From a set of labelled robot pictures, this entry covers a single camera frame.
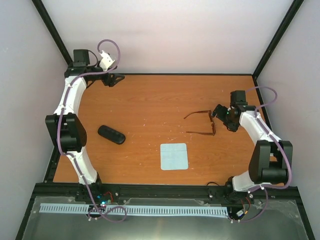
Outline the brown sunglasses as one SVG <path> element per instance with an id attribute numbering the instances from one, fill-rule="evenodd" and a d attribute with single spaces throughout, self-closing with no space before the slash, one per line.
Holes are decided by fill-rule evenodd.
<path id="1" fill-rule="evenodd" d="M 216 125 L 214 122 L 214 116 L 213 112 L 211 110 L 201 110 L 201 111 L 195 111 L 191 112 L 188 115 L 186 115 L 183 119 L 185 120 L 187 117 L 193 114 L 207 114 L 209 117 L 209 120 L 211 122 L 211 132 L 199 132 L 199 131 L 187 131 L 186 133 L 188 134 L 198 134 L 198 135 L 203 135 L 203 136 L 215 136 L 216 134 Z"/>

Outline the black glasses case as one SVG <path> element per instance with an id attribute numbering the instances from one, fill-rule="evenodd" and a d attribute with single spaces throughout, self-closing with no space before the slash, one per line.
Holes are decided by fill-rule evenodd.
<path id="1" fill-rule="evenodd" d="M 105 138 L 115 144 L 118 144 L 118 145 L 123 144 L 126 140 L 126 136 L 123 133 L 121 133 L 111 127 L 108 127 L 106 125 L 101 125 L 98 128 L 97 133 L 101 137 L 103 137 L 103 138 Z"/>

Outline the light blue cleaning cloth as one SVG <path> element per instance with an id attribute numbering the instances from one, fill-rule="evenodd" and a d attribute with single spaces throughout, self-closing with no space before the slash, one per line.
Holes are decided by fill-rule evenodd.
<path id="1" fill-rule="evenodd" d="M 163 171 L 187 170 L 188 150 L 185 143 L 163 143 L 160 145 L 160 168 Z"/>

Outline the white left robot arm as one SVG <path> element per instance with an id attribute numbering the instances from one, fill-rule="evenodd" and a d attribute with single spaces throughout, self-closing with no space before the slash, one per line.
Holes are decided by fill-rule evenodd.
<path id="1" fill-rule="evenodd" d="M 73 51 L 74 60 L 64 73 L 61 100 L 54 113 L 45 117 L 45 124 L 53 145 L 70 160 L 79 184 L 87 188 L 86 195 L 96 202 L 103 198 L 104 188 L 86 149 L 87 132 L 78 117 L 80 103 L 89 82 L 100 80 L 104 86 L 114 87 L 125 76 L 109 72 L 115 61 L 106 52 L 100 52 L 102 59 L 95 65 L 90 64 L 89 54 L 88 49 Z"/>

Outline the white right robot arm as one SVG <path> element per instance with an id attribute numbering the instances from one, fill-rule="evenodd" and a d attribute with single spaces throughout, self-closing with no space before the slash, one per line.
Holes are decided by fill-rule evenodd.
<path id="1" fill-rule="evenodd" d="M 210 113 L 230 131 L 243 128 L 254 144 L 247 171 L 231 177 L 232 190 L 253 193 L 258 189 L 287 189 L 292 181 L 293 145 L 278 137 L 263 120 L 259 107 L 250 105 L 246 91 L 230 93 L 229 107 L 218 104 Z"/>

